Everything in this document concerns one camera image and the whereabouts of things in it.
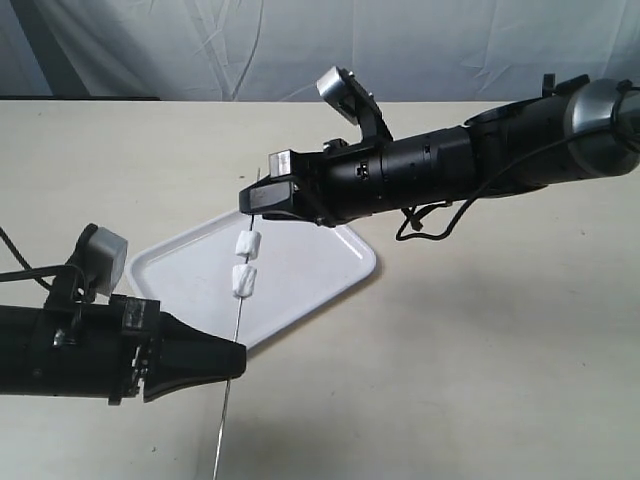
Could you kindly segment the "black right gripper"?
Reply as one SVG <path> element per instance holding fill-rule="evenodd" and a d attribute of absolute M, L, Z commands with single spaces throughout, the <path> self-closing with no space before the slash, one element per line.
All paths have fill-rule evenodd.
<path fill-rule="evenodd" d="M 332 224 L 344 224 L 385 206 L 381 148 L 374 143 L 349 144 L 333 139 L 318 152 L 291 153 L 292 174 L 309 187 Z M 298 212 L 291 182 L 263 179 L 241 190 L 238 209 L 268 221 L 316 224 L 316 216 Z"/>

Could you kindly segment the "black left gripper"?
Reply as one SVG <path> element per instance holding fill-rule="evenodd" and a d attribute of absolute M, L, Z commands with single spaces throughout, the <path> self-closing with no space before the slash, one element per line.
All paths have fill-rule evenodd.
<path fill-rule="evenodd" d="M 116 316 L 118 354 L 110 406 L 139 393 L 150 403 L 180 390 L 232 380 L 229 376 L 246 370 L 244 345 L 162 314 L 158 300 L 112 295 L 108 307 Z"/>

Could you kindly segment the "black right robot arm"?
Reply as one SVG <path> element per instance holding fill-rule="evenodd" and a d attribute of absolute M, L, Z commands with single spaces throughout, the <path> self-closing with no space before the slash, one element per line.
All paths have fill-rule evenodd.
<path fill-rule="evenodd" d="M 546 75 L 536 98 L 404 139 L 351 72 L 332 68 L 317 89 L 361 140 L 272 154 L 266 177 L 240 192 L 244 214 L 335 227 L 399 210 L 418 224 L 432 204 L 622 176 L 639 164 L 639 89 L 628 80 Z"/>

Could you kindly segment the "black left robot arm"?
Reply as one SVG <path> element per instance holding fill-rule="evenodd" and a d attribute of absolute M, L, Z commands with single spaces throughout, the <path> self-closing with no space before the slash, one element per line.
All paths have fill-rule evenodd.
<path fill-rule="evenodd" d="M 114 295 L 105 305 L 1 309 L 4 395 L 149 403 L 241 377 L 247 349 L 206 334 L 157 300 Z"/>

